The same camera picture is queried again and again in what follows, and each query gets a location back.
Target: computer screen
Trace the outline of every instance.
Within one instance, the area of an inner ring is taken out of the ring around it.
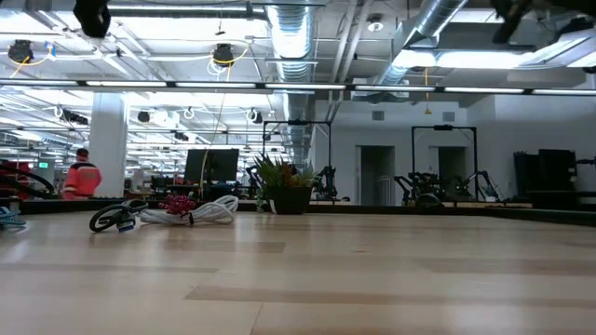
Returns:
[[[186,156],[185,181],[200,181],[203,159],[207,154],[204,181],[235,181],[238,166],[238,149],[189,150]]]

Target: potted plant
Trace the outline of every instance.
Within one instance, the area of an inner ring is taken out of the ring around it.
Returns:
[[[271,211],[276,214],[306,212],[315,178],[313,168],[300,171],[283,159],[273,161],[266,154],[255,160],[264,182],[263,196],[269,200]]]

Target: wooden floor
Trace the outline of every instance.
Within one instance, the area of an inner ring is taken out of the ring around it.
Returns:
[[[0,334],[596,334],[596,229],[475,217],[238,213],[0,232]]]

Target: ventilation pipe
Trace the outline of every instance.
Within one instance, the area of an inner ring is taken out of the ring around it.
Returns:
[[[276,57],[302,60],[310,56],[313,33],[313,9],[302,6],[270,6],[266,8],[271,22],[271,41]],[[278,62],[278,76],[282,82],[311,81],[313,65],[305,62]],[[309,121],[314,118],[315,98],[307,94],[287,93],[283,96],[286,120]],[[308,157],[311,126],[289,126],[288,139],[295,164],[303,164]]]
[[[425,0],[420,6],[420,13],[416,16],[412,29],[405,28],[403,24],[398,28],[394,39],[394,48],[398,51],[395,60],[405,47],[427,38],[438,38],[440,32],[466,2],[467,0]],[[394,66],[391,63],[377,77],[375,84],[397,85],[408,70],[410,69],[407,67]]]

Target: plant pot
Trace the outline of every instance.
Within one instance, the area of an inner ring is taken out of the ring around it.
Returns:
[[[271,211],[275,214],[303,214],[306,212],[312,187],[267,187]]]

